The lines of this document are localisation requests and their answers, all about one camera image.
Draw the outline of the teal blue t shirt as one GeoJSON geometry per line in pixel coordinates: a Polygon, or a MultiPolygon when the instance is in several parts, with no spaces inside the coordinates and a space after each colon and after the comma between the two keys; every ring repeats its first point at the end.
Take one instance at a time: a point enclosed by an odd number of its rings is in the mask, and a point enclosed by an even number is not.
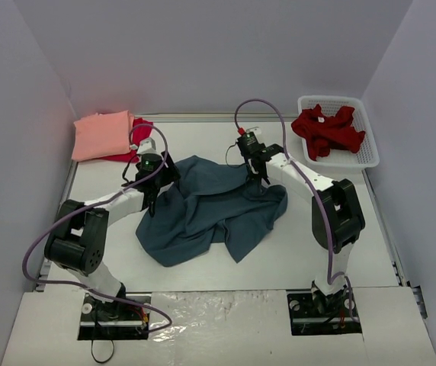
{"type": "Polygon", "coordinates": [[[240,262],[287,210],[286,189],[252,182],[243,165],[191,156],[176,166],[179,181],[159,195],[155,213],[145,213],[136,229],[145,252],[164,267],[203,255],[214,243],[240,262]]]}

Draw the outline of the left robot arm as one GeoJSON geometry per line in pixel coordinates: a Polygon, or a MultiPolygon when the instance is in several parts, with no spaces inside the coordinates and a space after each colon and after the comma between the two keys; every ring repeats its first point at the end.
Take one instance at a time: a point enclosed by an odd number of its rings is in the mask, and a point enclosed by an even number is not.
{"type": "Polygon", "coordinates": [[[100,310],[111,319],[127,310],[126,288],[103,262],[109,226],[141,211],[155,214],[161,190],[179,180],[171,156],[162,152],[139,155],[135,179],[96,201],[65,201],[50,230],[45,258],[76,278],[63,281],[89,292],[100,301],[100,310]]]}

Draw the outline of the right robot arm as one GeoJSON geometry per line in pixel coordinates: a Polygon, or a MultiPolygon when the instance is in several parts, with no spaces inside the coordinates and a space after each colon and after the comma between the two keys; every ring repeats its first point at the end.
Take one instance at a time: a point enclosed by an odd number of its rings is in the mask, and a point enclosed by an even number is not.
{"type": "Polygon", "coordinates": [[[250,129],[236,141],[248,176],[275,181],[311,203],[313,237],[325,253],[325,267],[313,281],[312,304],[317,313],[329,315],[339,306],[337,293],[348,285],[350,254],[365,228],[356,188],[348,179],[336,181],[313,171],[282,146],[266,146],[257,132],[250,129]]]}

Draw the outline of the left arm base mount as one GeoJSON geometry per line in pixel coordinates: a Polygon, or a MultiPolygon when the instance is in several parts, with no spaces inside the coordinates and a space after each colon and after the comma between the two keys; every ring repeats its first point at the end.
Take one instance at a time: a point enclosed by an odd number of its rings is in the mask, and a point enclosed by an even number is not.
{"type": "Polygon", "coordinates": [[[78,341],[147,340],[149,311],[125,303],[104,303],[86,294],[79,319],[78,341]]]}

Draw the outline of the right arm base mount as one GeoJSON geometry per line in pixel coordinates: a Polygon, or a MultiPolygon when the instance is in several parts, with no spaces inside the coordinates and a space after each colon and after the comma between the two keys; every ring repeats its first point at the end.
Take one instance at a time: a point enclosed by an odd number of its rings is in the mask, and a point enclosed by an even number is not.
{"type": "Polygon", "coordinates": [[[339,336],[361,334],[353,294],[344,287],[324,296],[319,290],[287,292],[292,336],[339,336]]]}

